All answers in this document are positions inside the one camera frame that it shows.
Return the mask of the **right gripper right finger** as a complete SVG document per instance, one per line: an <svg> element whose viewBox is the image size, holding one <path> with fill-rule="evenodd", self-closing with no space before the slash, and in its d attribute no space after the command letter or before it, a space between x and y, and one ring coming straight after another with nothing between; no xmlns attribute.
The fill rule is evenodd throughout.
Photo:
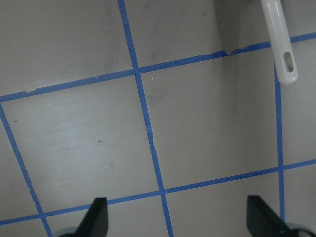
<svg viewBox="0 0 316 237"><path fill-rule="evenodd" d="M294 236L260 196L247 197L246 226L252 237Z"/></svg>

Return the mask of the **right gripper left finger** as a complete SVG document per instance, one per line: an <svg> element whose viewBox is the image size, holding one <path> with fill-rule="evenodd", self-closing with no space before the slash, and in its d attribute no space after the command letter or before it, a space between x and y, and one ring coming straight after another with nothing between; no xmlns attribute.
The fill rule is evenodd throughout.
<svg viewBox="0 0 316 237"><path fill-rule="evenodd" d="M105 197L94 199L91 207L77 228L75 237L105 237L108 233L108 206Z"/></svg>

